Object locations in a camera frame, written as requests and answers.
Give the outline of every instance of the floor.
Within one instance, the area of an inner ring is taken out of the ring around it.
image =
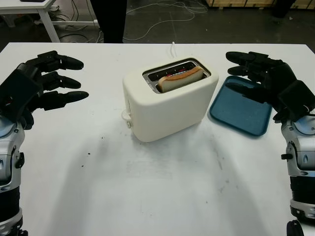
[[[79,20],[91,20],[87,0],[74,0],[79,11]],[[152,30],[143,38],[135,41],[124,40],[124,43],[297,43],[307,44],[315,52],[315,12],[311,10],[291,10],[284,19],[271,15],[271,9],[257,8],[217,8],[203,7],[204,0],[180,0],[187,8],[175,6],[151,5],[135,10],[126,16],[125,38],[137,39],[147,30]],[[157,3],[158,0],[129,0],[127,11]],[[59,11],[52,17],[66,19],[73,15],[70,0],[56,0]],[[95,43],[99,37],[97,27],[90,26],[83,30],[69,31],[65,27],[57,27],[62,42]],[[9,28],[0,23],[0,51],[8,42],[50,42],[43,25],[35,25],[31,17],[16,20],[16,27]]]

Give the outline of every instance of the toaster slot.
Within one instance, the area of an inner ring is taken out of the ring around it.
[[[204,70],[202,79],[211,75],[210,71],[208,71],[200,62],[196,59],[190,58],[145,71],[142,76],[155,93],[162,93],[158,87],[159,79],[165,76],[173,76],[184,73],[196,66],[200,66]]]

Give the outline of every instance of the toaster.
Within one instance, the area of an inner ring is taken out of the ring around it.
[[[196,66],[204,71],[200,80],[168,92],[159,89],[160,78]],[[143,142],[176,133],[203,119],[218,79],[215,70],[194,58],[135,70],[123,79],[126,110],[122,118]]]

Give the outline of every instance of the person's leg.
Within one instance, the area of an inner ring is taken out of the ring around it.
[[[122,43],[125,29],[127,0],[91,0],[104,43]]]

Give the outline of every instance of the table surface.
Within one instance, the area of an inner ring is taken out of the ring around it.
[[[270,122],[265,135],[253,138],[205,116],[152,143],[127,129],[123,76],[171,59],[170,48],[10,43],[0,53],[0,82],[19,63],[50,50],[85,63],[81,71],[59,74],[79,80],[90,96],[64,109],[35,111],[21,147],[23,228],[31,236],[286,235],[294,217],[280,124]],[[216,68],[212,101],[234,65],[227,51],[282,59],[315,91],[315,55],[306,45],[183,44],[175,50]]]
[[[46,0],[44,2],[26,2],[26,1],[20,1],[20,0],[0,0],[0,10],[46,8],[52,1],[55,1],[55,0]]]

